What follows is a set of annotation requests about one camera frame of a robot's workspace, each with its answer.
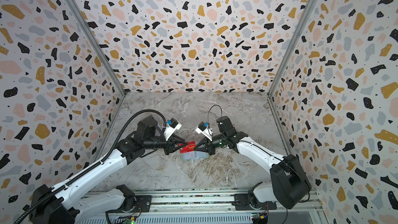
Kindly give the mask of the red card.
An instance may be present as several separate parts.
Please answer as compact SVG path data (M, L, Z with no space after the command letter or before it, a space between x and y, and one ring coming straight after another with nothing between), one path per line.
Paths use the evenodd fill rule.
M192 152L192 151L194 151L194 148L196 147L196 142L195 141L190 141L190 142L188 142L187 144L186 144L186 146L184 146L183 148L181 148L180 150L179 150L179 152L181 153L181 154L183 154L183 153L188 153L188 152Z

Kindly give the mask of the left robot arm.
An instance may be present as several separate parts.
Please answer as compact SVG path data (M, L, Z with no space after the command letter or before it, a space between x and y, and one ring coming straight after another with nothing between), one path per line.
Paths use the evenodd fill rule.
M163 127L153 116L142 119L136 131L117 141L106 155L75 176L48 187L40 186L33 193L33 210L29 220L34 224L78 224L98 214L121 211L143 212L144 201L126 185L109 192L85 198L85 194L111 174L145 155L146 150L164 150L170 154L185 147L184 139L175 134L181 124L174 118Z

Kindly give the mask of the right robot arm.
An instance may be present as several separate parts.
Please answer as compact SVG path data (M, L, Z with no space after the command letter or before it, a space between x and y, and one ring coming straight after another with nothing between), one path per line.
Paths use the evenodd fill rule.
M236 200L237 207L264 209L268 202L279 202L286 209L292 209L310 196L311 184L294 155L275 153L257 142L248 134L237 131L227 116L217 119L219 134L215 135L209 123L201 122L196 128L198 134L205 137L196 144L194 150L214 155L219 147L227 147L254 161L267 172L271 182L253 186L242 200Z

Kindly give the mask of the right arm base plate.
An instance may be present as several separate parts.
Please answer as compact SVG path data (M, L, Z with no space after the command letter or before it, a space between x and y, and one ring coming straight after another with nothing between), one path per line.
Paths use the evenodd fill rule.
M267 210L276 210L277 205L273 201L267 201L264 203L260 203L253 194L245 193L245 194L235 194L234 201L232 205L235 206L237 211L267 211Z

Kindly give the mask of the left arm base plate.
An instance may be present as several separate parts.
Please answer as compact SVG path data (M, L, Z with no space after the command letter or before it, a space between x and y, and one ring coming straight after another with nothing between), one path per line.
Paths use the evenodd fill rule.
M152 201L151 195L128 197L119 208L108 211L109 213L124 213L128 215L148 213Z

